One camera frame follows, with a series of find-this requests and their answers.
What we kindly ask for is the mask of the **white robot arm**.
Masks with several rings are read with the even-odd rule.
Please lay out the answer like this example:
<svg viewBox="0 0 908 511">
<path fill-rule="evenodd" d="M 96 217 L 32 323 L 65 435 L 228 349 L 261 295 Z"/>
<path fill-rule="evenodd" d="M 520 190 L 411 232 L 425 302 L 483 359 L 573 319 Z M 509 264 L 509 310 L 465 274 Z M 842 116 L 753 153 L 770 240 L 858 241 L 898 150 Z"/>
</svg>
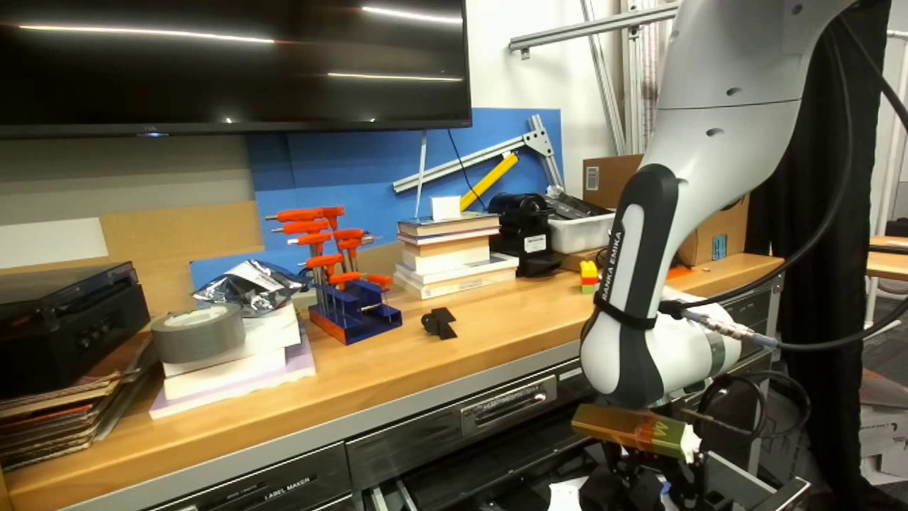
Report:
<svg viewBox="0 0 908 511">
<path fill-rule="evenodd" d="M 864 511 L 858 386 L 878 98 L 861 66 L 882 58 L 891 0 L 685 0 L 665 59 L 655 132 L 608 244 L 583 367 L 622 407 L 705 380 L 712 335 L 665 316 L 678 244 L 759 193 L 763 248 L 788 264 L 784 337 L 815 413 L 810 444 L 831 511 Z"/>
</svg>

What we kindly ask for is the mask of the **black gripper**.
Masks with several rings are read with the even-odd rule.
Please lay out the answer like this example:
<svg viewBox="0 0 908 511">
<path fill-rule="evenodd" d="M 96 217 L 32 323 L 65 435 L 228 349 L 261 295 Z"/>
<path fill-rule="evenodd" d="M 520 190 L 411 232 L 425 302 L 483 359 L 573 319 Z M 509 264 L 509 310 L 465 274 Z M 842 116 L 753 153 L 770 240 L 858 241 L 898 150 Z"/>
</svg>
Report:
<svg viewBox="0 0 908 511">
<path fill-rule="evenodd" d="M 699 511 L 695 471 L 661 454 L 605 448 L 580 489 L 583 511 Z"/>
</svg>

